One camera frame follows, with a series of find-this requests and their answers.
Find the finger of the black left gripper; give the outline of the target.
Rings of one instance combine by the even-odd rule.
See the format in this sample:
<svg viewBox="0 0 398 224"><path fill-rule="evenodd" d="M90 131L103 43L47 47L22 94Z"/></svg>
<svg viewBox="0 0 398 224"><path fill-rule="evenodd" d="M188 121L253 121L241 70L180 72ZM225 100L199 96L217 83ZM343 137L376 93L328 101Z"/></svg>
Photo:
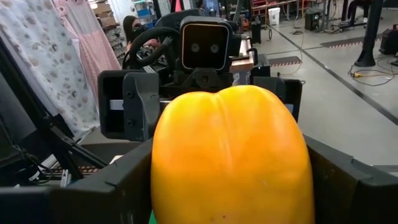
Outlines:
<svg viewBox="0 0 398 224"><path fill-rule="evenodd" d="M124 135L144 142L154 135L160 116L159 75L130 72L123 80Z"/></svg>

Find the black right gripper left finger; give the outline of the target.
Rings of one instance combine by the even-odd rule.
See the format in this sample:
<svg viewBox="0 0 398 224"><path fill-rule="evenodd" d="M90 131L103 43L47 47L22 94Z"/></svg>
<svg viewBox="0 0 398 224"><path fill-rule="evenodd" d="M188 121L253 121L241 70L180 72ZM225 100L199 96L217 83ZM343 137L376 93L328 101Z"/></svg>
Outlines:
<svg viewBox="0 0 398 224"><path fill-rule="evenodd" d="M0 188L0 224L149 224L152 143L67 187Z"/></svg>

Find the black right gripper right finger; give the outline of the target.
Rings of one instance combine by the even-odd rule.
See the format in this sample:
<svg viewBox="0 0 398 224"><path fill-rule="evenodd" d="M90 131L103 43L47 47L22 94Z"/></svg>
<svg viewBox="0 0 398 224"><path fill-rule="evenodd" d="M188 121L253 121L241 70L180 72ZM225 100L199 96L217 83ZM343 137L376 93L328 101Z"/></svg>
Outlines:
<svg viewBox="0 0 398 224"><path fill-rule="evenodd" d="M309 136L316 224L398 224L398 177Z"/></svg>

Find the orange-yellow bell pepper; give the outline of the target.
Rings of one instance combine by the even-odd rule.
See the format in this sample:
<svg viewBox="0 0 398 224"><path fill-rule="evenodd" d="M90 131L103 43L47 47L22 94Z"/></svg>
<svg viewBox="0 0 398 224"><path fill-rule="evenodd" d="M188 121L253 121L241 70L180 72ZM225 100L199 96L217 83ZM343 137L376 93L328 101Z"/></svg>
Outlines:
<svg viewBox="0 0 398 224"><path fill-rule="evenodd" d="M172 100L155 129L150 183L157 224L315 224L303 134L254 85Z"/></svg>

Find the pink fabric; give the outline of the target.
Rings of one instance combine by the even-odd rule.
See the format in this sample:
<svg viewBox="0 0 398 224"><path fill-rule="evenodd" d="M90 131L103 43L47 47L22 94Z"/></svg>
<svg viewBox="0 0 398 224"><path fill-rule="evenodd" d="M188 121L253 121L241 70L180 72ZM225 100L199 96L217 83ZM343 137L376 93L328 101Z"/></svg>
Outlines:
<svg viewBox="0 0 398 224"><path fill-rule="evenodd" d="M98 77L105 70L121 68L100 23L87 0L52 0L72 38L78 39L79 55L94 96L98 97Z"/></svg>

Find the person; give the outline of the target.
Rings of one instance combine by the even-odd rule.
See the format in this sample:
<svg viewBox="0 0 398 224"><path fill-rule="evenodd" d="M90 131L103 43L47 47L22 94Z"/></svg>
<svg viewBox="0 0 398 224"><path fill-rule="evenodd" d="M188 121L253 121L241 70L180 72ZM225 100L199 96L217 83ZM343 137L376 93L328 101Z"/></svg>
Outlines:
<svg viewBox="0 0 398 224"><path fill-rule="evenodd" d="M140 20L135 16L126 16L123 20L123 30L126 36L126 53L129 52L134 39L146 30Z"/></svg>

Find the white patterned fabric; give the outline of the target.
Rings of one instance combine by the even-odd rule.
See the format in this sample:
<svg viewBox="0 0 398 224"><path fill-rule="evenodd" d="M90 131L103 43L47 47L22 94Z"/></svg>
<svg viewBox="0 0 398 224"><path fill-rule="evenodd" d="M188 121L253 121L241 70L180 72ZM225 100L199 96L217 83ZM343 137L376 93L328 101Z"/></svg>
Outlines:
<svg viewBox="0 0 398 224"><path fill-rule="evenodd" d="M0 30L75 139L98 127L93 91L51 0L0 0Z"/></svg>

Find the cardboard box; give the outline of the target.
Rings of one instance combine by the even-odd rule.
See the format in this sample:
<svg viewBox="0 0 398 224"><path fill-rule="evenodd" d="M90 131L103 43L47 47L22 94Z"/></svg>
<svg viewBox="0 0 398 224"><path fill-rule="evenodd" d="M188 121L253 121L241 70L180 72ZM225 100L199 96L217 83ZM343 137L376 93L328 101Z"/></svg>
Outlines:
<svg viewBox="0 0 398 224"><path fill-rule="evenodd" d="M115 26L117 24L114 13L108 0L90 2L95 16L100 19L102 27Z"/></svg>

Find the black equipment box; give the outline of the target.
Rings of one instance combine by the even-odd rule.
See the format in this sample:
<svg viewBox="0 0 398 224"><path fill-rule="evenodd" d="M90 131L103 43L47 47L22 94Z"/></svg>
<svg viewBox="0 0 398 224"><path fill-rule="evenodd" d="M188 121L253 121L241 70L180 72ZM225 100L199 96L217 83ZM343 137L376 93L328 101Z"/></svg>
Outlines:
<svg viewBox="0 0 398 224"><path fill-rule="evenodd" d="M48 182L49 172L39 164L51 154L50 146L0 74L0 187Z"/></svg>

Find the wooden workbench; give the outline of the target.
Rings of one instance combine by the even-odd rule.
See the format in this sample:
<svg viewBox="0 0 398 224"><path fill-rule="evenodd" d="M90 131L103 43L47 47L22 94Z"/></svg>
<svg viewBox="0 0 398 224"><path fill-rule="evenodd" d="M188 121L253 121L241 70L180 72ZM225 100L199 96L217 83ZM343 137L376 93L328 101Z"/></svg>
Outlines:
<svg viewBox="0 0 398 224"><path fill-rule="evenodd" d="M231 73L250 72L256 64L256 51L252 49L251 39L241 41L239 57L232 60L229 68Z"/></svg>

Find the black floor box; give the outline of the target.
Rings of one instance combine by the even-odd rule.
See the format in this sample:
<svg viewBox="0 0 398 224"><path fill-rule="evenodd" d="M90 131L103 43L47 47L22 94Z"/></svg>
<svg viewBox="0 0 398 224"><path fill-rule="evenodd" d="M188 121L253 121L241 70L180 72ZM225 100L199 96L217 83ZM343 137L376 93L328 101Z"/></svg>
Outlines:
<svg viewBox="0 0 398 224"><path fill-rule="evenodd" d="M398 53L398 24L394 24L391 29L386 29L382 33L379 51L384 55Z"/></svg>

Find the white bucket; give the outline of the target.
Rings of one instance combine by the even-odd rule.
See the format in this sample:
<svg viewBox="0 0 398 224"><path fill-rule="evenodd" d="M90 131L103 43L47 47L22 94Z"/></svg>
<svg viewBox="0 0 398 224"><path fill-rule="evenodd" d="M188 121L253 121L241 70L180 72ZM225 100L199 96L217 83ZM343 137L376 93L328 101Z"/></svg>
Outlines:
<svg viewBox="0 0 398 224"><path fill-rule="evenodd" d="M268 9L268 14L269 14L270 25L272 25L272 26L279 25L279 23L280 23L280 8L279 7L270 8L270 9Z"/></svg>

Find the black pole stand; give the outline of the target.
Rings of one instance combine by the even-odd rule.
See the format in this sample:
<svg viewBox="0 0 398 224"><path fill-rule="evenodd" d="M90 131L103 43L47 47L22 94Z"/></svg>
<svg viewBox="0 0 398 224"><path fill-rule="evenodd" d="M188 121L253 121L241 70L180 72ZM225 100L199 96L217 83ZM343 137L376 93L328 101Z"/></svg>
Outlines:
<svg viewBox="0 0 398 224"><path fill-rule="evenodd" d="M371 1L368 14L368 23L366 24L366 32L363 39L363 48L358 59L354 63L354 65L357 67L372 67L376 64L373 50L377 37L383 1L384 0Z"/></svg>

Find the black computer case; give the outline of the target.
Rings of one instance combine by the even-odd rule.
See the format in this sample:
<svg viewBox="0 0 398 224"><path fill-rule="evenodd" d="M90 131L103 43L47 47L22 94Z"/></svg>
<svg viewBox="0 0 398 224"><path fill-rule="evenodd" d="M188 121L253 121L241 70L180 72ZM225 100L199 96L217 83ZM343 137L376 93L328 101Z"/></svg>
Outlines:
<svg viewBox="0 0 398 224"><path fill-rule="evenodd" d="M320 12L305 13L305 30L315 31L320 28Z"/></svg>

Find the black aluminium table frame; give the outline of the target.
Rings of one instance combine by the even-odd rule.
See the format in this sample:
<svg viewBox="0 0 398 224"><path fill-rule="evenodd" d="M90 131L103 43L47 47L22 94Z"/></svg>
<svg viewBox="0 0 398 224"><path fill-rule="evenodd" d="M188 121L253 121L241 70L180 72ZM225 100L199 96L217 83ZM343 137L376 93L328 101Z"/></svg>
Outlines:
<svg viewBox="0 0 398 224"><path fill-rule="evenodd" d="M72 138L64 135L62 130L54 125L50 113L46 111L44 105L29 86L22 70L17 66L2 40L0 40L0 60L4 62L4 65L0 65L0 73L2 73L39 133L49 143L52 154L62 168L69 170L74 179L83 178L83 174L71 157L72 154L98 169L108 165L84 147L79 146Z"/></svg>

